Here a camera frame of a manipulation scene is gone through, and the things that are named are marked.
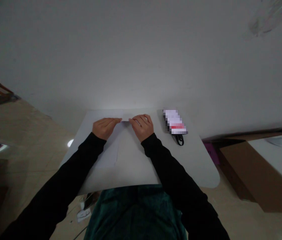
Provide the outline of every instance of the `smartphone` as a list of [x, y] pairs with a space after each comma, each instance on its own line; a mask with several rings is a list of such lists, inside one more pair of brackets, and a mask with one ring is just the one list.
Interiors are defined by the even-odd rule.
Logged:
[[165, 118], [165, 125], [169, 133], [173, 135], [188, 134], [187, 128], [178, 114], [178, 110], [173, 108], [164, 108], [163, 117]]

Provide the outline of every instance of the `right hand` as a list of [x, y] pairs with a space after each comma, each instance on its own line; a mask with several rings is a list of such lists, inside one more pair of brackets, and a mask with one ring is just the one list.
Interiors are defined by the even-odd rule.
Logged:
[[132, 119], [129, 118], [129, 122], [140, 142], [143, 142], [154, 133], [151, 117], [147, 114], [137, 115]]

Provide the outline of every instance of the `table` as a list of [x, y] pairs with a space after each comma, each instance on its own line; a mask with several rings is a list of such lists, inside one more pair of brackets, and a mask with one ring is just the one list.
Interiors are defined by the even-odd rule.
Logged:
[[[128, 117], [138, 114], [149, 114], [157, 137], [170, 150], [171, 154], [180, 164], [183, 165], [198, 186], [208, 188], [218, 186], [220, 182], [219, 173], [199, 135], [196, 133], [191, 119], [186, 114], [185, 109], [178, 108], [178, 112], [189, 132], [189, 134], [183, 136], [185, 141], [183, 146], [177, 145], [173, 136], [165, 130], [162, 109], [143, 108], [88, 111], [60, 166], [71, 157], [78, 149], [78, 146], [90, 134], [92, 124], [96, 120], [103, 117], [122, 117], [123, 120], [126, 120]], [[92, 168], [79, 194], [123, 186], [160, 183], [151, 160], [145, 156], [143, 147], [135, 136], [131, 124], [129, 122], [121, 122], [120, 124], [123, 127], [116, 138], [116, 141], [119, 141], [119, 147], [115, 166]]]

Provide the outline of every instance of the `green pants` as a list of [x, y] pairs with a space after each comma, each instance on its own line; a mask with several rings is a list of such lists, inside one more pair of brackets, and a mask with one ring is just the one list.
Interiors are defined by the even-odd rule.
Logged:
[[187, 239], [181, 212], [162, 185], [104, 190], [93, 210], [87, 239]]

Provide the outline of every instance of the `black long-sleeve shirt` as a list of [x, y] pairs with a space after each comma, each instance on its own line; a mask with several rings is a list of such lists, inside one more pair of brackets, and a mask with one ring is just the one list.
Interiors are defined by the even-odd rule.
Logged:
[[[8, 226], [0, 239], [49, 239], [56, 224], [66, 217], [68, 205], [77, 196], [105, 143], [105, 140], [91, 133]], [[181, 221], [189, 232], [189, 239], [229, 239], [207, 195], [156, 135], [152, 134], [141, 145], [151, 159], [164, 191], [182, 212]]]

